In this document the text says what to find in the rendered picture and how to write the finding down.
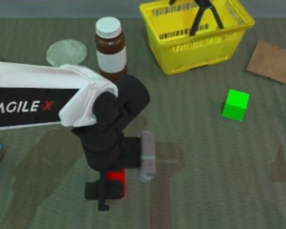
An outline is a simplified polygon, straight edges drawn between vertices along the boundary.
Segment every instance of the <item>yellow basket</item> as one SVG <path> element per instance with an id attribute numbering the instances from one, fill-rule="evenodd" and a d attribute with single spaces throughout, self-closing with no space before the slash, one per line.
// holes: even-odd
<path id="1" fill-rule="evenodd" d="M 199 7 L 193 0 L 177 0 L 172 6 L 168 1 L 140 5 L 149 45 L 166 75 L 229 60 L 246 29 L 254 26 L 254 19 L 238 0 L 211 2 L 224 28 L 218 27 L 207 9 L 194 36 L 189 31 Z"/>

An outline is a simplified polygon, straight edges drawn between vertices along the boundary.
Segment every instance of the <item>red block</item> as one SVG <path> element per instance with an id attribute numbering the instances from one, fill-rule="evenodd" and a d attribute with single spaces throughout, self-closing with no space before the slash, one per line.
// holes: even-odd
<path id="1" fill-rule="evenodd" d="M 122 183 L 122 197 L 125 195 L 125 170 L 119 172 L 107 172 L 107 180 L 119 180 Z"/>

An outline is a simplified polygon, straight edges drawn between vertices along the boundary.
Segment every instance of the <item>brown bottle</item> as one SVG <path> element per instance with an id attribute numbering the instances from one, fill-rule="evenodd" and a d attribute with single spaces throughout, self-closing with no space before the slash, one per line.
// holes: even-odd
<path id="1" fill-rule="evenodd" d="M 101 18 L 96 22 L 95 33 L 100 74 L 115 82 L 127 74 L 125 37 L 121 23 L 114 17 Z"/>

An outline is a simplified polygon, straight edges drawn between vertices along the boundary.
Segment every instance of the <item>green cube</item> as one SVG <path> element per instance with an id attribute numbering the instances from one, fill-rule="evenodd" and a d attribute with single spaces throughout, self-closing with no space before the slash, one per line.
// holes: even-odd
<path id="1" fill-rule="evenodd" d="M 223 117 L 231 118 L 237 121 L 242 121 L 248 106 L 250 95 L 236 90 L 229 90 Z"/>

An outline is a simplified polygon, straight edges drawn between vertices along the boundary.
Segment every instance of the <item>basket handle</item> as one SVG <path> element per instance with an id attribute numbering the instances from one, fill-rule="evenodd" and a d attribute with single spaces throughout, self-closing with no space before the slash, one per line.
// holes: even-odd
<path id="1" fill-rule="evenodd" d="M 169 1 L 169 4 L 170 5 L 173 5 L 174 3 L 176 2 L 176 0 L 170 0 Z M 220 20 L 220 17 L 218 15 L 218 12 L 215 8 L 215 6 L 211 3 L 210 0 L 195 0 L 196 4 L 199 6 L 199 10 L 198 10 L 198 13 L 195 17 L 195 20 L 193 22 L 193 25 L 191 27 L 191 30 L 190 30 L 190 36 L 194 36 L 198 30 L 198 27 L 199 27 L 199 24 L 200 24 L 200 21 L 204 15 L 204 12 L 206 9 L 210 9 L 215 17 L 215 20 L 217 22 L 217 25 L 220 29 L 223 29 L 224 28 L 224 25 L 222 23 L 222 21 Z"/>

